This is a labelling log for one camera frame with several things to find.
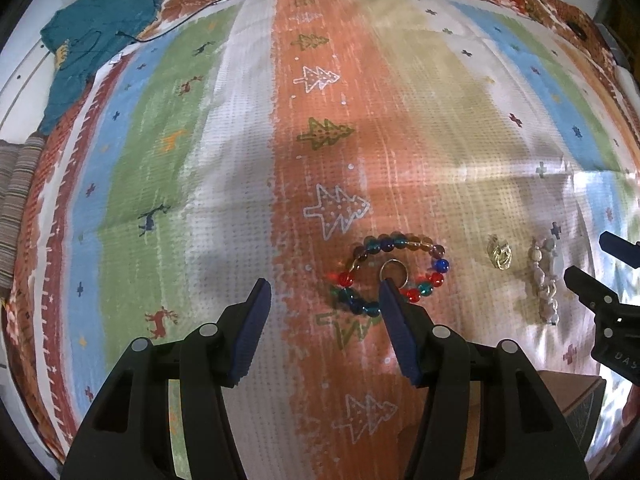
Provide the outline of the gold pendant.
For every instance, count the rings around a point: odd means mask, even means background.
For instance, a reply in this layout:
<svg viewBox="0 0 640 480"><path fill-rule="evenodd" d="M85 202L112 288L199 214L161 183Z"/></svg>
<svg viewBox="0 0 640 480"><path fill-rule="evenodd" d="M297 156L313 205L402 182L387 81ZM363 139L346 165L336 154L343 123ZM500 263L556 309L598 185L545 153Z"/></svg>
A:
<svg viewBox="0 0 640 480"><path fill-rule="evenodd" d="M489 237L487 255L491 264L500 271L506 271L512 266L512 248L506 240L497 235Z"/></svg>

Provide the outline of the striped grey pillow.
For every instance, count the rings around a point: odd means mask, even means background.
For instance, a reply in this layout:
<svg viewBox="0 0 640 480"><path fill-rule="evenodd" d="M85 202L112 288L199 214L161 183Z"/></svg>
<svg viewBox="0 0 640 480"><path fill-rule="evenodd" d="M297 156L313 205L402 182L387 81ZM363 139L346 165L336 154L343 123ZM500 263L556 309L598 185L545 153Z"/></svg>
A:
<svg viewBox="0 0 640 480"><path fill-rule="evenodd" d="M1 141L1 292L4 296L13 284L18 234L45 143L39 133L29 136L24 144Z"/></svg>

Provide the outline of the brown cardboard box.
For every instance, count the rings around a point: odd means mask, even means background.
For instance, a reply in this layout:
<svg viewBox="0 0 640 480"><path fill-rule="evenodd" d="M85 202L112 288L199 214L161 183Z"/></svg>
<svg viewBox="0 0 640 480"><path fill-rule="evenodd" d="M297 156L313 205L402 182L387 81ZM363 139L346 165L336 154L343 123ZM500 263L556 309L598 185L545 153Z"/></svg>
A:
<svg viewBox="0 0 640 480"><path fill-rule="evenodd" d="M585 479L605 382L599 376L538 372L521 348L428 337L400 360L402 374L428 396L414 441L399 437L405 479L455 479L468 445L471 382L477 404L477 479Z"/></svg>

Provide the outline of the teal knitted sweater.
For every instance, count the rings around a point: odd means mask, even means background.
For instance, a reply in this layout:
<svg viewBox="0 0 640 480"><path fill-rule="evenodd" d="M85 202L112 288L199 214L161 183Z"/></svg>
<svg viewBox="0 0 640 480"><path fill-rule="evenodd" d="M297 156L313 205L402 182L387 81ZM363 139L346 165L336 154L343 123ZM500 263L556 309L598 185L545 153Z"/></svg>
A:
<svg viewBox="0 0 640 480"><path fill-rule="evenodd" d="M76 0L40 30L55 71L38 132L47 136L88 81L151 25L162 0Z"/></svg>

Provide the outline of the colourful striped bed blanket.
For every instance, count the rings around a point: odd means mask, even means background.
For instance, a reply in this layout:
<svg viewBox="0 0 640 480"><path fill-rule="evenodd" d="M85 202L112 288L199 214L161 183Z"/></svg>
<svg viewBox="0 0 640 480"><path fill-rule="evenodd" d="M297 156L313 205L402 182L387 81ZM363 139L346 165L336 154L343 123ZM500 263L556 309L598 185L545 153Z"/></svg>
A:
<svg viewBox="0 0 640 480"><path fill-rule="evenodd" d="M405 234L422 304L481 344L515 339L542 370L596 374L590 313L561 282L639 275L598 235L639 234L638 127L565 39L477 0L241 0L106 64L32 177L3 307L10 369L62 463L131 339L213 321L254 281L272 307L226 396L254 479L396 479L423 396L373 300ZM491 235L512 266L496 269Z"/></svg>

